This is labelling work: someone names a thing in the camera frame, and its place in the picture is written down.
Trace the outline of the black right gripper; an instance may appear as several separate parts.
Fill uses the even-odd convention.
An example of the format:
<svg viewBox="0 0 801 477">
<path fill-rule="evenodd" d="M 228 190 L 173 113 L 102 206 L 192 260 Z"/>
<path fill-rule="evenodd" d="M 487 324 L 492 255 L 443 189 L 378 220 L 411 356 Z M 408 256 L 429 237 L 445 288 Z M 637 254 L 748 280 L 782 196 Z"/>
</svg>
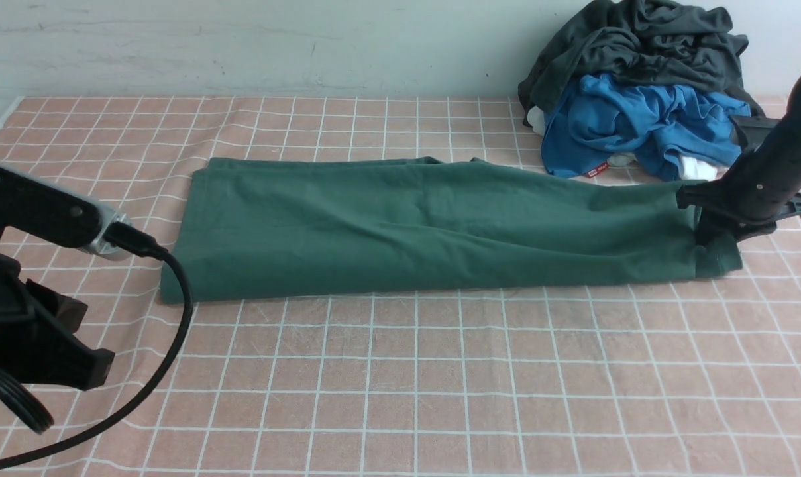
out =
<svg viewBox="0 0 801 477">
<path fill-rule="evenodd" d="M 681 187 L 680 209 L 695 207 L 697 244 L 722 235 L 736 242 L 769 235 L 801 218 L 801 117 L 731 117 L 742 154 L 716 180 Z"/>
</svg>

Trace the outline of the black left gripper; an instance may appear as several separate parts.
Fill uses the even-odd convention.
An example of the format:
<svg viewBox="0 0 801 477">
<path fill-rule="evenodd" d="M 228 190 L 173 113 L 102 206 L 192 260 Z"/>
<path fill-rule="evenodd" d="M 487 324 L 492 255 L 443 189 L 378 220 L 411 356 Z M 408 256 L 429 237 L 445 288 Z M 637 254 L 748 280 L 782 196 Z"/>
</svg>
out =
<svg viewBox="0 0 801 477">
<path fill-rule="evenodd" d="M 75 336 L 89 306 L 19 275 L 21 263 L 0 254 L 0 369 L 22 384 L 103 386 L 115 353 Z"/>
</svg>

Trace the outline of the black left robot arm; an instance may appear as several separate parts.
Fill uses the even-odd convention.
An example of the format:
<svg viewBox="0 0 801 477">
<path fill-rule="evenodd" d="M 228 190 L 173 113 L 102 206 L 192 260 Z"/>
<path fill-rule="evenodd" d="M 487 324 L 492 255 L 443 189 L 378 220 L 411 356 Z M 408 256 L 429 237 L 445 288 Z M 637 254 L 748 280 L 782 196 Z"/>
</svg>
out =
<svg viewBox="0 0 801 477">
<path fill-rule="evenodd" d="M 27 386 L 87 392 L 105 384 L 115 354 L 76 337 L 88 305 L 19 275 L 21 263 L 0 254 L 0 402 L 42 434 L 53 416 Z"/>
</svg>

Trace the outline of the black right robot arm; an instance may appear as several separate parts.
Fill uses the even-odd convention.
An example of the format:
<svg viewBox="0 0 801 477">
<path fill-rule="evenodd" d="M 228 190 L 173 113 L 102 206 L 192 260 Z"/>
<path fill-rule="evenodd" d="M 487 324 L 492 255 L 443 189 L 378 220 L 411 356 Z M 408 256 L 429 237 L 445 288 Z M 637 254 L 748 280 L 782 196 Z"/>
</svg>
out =
<svg viewBox="0 0 801 477">
<path fill-rule="evenodd" d="M 695 242 L 700 246 L 720 237 L 741 242 L 769 235 L 779 221 L 801 217 L 801 76 L 784 117 L 763 141 L 721 178 L 681 187 L 676 201 L 680 209 L 699 209 Z"/>
</svg>

